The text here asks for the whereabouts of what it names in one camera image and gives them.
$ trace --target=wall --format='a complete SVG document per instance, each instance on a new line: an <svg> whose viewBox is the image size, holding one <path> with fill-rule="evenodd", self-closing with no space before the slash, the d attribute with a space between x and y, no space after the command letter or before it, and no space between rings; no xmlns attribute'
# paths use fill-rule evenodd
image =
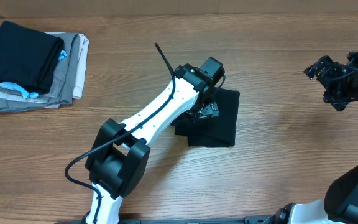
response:
<svg viewBox="0 0 358 224"><path fill-rule="evenodd" d="M358 12L355 0L0 0L0 17Z"/></svg>

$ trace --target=blue cloth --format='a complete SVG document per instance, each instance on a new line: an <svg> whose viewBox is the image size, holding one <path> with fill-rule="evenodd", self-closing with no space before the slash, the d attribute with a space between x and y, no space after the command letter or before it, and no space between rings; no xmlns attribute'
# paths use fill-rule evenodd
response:
<svg viewBox="0 0 358 224"><path fill-rule="evenodd" d="M3 83L0 83L0 87L6 88L8 90L17 90L22 93L22 96L25 99L28 99L28 98L35 99L39 96L38 93L29 93L28 91L26 91L25 89L23 89L21 86L19 86L16 83L3 82Z"/></svg>
<svg viewBox="0 0 358 224"><path fill-rule="evenodd" d="M64 50L62 50L57 60L63 60L65 57L67 57L67 53Z"/></svg>

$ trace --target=wooden tabletop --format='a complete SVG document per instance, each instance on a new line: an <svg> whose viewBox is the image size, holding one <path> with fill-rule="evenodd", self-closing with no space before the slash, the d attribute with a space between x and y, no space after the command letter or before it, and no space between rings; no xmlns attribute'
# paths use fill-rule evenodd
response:
<svg viewBox="0 0 358 224"><path fill-rule="evenodd" d="M145 107L173 67L223 63L223 88L241 93L236 145L188 147L167 128L121 217L239 218L324 198L358 164L358 104L337 112L303 70L321 56L358 50L358 13L12 19L90 40L81 100L58 110L0 114L0 223L79 220L92 192L65 166L90 149L100 126ZM88 181L85 161L73 177Z"/></svg>

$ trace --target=black folded fabric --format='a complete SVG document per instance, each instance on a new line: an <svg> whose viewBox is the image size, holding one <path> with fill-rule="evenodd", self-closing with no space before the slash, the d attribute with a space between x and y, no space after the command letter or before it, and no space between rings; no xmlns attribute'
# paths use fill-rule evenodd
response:
<svg viewBox="0 0 358 224"><path fill-rule="evenodd" d="M230 147L235 144L240 93L224 89L215 91L217 118L201 124L181 120L175 125L175 135L187 136L189 146Z"/></svg>
<svg viewBox="0 0 358 224"><path fill-rule="evenodd" d="M0 83L13 82L29 92L48 93L63 47L59 37L4 21L0 26Z"/></svg>

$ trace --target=gray towel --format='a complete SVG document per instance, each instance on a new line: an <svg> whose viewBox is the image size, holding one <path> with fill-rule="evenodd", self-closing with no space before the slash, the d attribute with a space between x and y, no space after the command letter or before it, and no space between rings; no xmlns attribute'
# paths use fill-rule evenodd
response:
<svg viewBox="0 0 358 224"><path fill-rule="evenodd" d="M68 65L67 76L58 98L49 98L48 103L22 103L0 99L0 112L23 112L44 108L46 106L72 104L79 51L80 39L78 38L78 35L76 35L71 47L71 57Z"/></svg>
<svg viewBox="0 0 358 224"><path fill-rule="evenodd" d="M68 70L68 64L71 57L71 46L73 39L77 34L74 33L62 33L62 34L51 34L55 37L60 37L64 40L64 51L67 53L68 57L60 60L56 66L56 69L53 71L53 83L50 87L50 91L47 94L40 95L36 99L24 99L22 93L16 90L8 90L6 88L0 87L0 98L7 100L18 101L18 102L31 102L31 103L48 103L49 97L57 98L59 93L62 91L66 74Z"/></svg>

